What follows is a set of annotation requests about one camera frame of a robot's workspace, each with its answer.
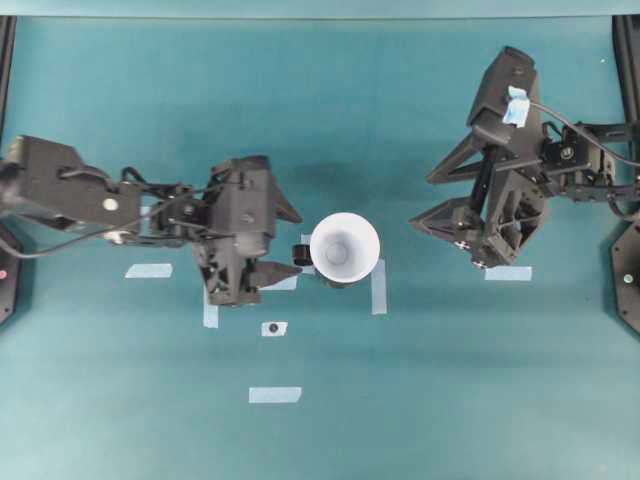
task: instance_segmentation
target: teal table surface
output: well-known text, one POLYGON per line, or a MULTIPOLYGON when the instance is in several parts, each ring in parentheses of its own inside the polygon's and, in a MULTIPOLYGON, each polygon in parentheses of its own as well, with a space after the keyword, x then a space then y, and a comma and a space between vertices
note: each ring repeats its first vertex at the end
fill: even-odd
MULTIPOLYGON (((528 52, 543 102, 623 119, 610 17, 439 21, 20 18, 2 151, 19 134, 74 145, 117 176, 202 185, 271 156, 304 217, 378 229, 389 313, 370 285, 304 275, 202 325, 190 249, 91 241, 25 264, 0 329, 0 478, 637 479, 640 342, 615 315, 604 205, 551 202, 518 260, 486 282, 407 220, 470 192, 425 174, 466 133, 499 49, 528 52), (169 279, 125 280, 134 263, 169 279), (287 335, 260 336, 265 321, 287 335), (248 403, 254 386, 299 402, 248 403)), ((28 248, 66 238, 20 228, 28 248)))
POLYGON ((3 0, 2 15, 142 18, 426 19, 622 15, 635 0, 3 0))

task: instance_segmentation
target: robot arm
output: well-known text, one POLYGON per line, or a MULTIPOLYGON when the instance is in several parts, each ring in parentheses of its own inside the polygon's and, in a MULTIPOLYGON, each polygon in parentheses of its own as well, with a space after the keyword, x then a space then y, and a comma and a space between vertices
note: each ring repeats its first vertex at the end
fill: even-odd
POLYGON ((473 180, 471 195, 445 201, 411 219, 411 225, 469 252, 476 267, 491 268, 517 259, 547 220, 551 197, 606 201, 618 216, 635 220, 620 212, 617 201, 637 201, 640 183, 614 185, 614 159, 633 162, 602 144, 636 140, 638 127, 562 119, 565 127, 559 130, 541 123, 539 110, 558 116, 539 104, 533 60, 505 47, 482 79, 467 119, 471 132, 427 176, 432 184, 473 180), (527 92, 531 101, 523 128, 503 121, 510 86, 527 92), (463 166, 475 154, 482 160, 463 166))
MULTIPOLYGON (((114 182, 85 165, 72 147, 22 136, 0 164, 0 213, 82 235, 70 243, 97 236, 121 246, 189 243, 209 302, 216 305, 259 303, 260 287, 301 270, 259 260, 276 236, 276 219, 302 221, 264 156, 216 166, 207 187, 196 190, 181 183, 150 184, 131 167, 114 182), (145 215, 143 196, 157 200, 145 215), (144 218, 149 218, 148 234, 141 233, 144 218)), ((52 251, 24 254, 7 244, 0 237, 5 252, 23 259, 52 251)))

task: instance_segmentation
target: cup rim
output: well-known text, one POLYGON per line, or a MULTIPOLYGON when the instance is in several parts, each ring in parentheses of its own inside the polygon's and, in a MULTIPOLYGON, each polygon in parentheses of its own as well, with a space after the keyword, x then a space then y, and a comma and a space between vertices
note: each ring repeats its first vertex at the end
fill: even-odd
POLYGON ((357 213, 353 213, 353 212, 336 212, 336 213, 332 213, 331 215, 326 216, 325 218, 320 220, 320 222, 318 222, 318 224, 315 226, 315 228, 313 229, 313 232, 311 232, 311 238, 310 238, 310 241, 309 241, 309 250, 311 252, 311 260, 312 260, 312 262, 314 264, 314 267, 318 270, 318 273, 320 275, 322 275, 323 277, 325 277, 325 278, 327 278, 327 279, 329 279, 329 280, 331 280, 333 282, 336 282, 336 283, 349 284, 349 283, 354 283, 354 282, 357 282, 359 280, 362 280, 364 277, 369 275, 371 273, 371 271, 374 269, 374 267, 376 266, 376 264, 378 263, 378 260, 380 259, 380 236, 378 235, 378 231, 371 224, 371 222, 369 222, 369 220, 364 218, 362 215, 358 215, 357 213), (314 242, 313 242, 314 235, 316 235, 318 232, 320 232, 324 225, 326 225, 327 223, 335 221, 335 217, 351 217, 352 221, 357 221, 361 225, 363 225, 363 227, 365 229, 370 229, 370 231, 373 233, 372 238, 375 239, 375 245, 373 247, 374 251, 375 251, 375 255, 371 256, 371 261, 366 265, 366 268, 363 268, 359 272, 356 272, 355 274, 353 274, 353 275, 351 275, 349 277, 338 278, 338 277, 330 275, 330 274, 328 274, 326 272, 323 272, 322 270, 320 270, 318 268, 318 262, 314 258, 314 251, 315 251, 315 249, 313 248, 314 247, 314 242))

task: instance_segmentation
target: blue tape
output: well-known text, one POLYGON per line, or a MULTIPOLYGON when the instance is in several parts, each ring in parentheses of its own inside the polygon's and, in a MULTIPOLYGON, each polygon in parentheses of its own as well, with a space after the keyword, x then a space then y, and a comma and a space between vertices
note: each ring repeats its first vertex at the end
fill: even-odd
POLYGON ((284 280, 280 280, 278 283, 269 285, 268 287, 262 287, 260 290, 295 290, 298 286, 298 276, 287 277, 284 280))
POLYGON ((531 101, 527 97, 525 90, 511 85, 509 85, 509 96, 511 101, 507 106, 507 113, 502 117, 502 123, 513 124, 518 128, 522 128, 527 123, 531 101))
POLYGON ((296 403, 302 387, 251 387, 249 403, 296 403))
POLYGON ((487 268, 484 271, 485 280, 502 282, 530 282, 533 277, 532 267, 500 266, 487 268))
POLYGON ((209 303, 207 287, 203 288, 203 292, 202 325, 204 325, 205 328, 218 328, 218 306, 209 303))
POLYGON ((371 314, 387 313, 387 272, 385 261, 381 258, 371 272, 371 314))
POLYGON ((170 278, 172 273, 170 263, 134 263, 124 278, 170 278))

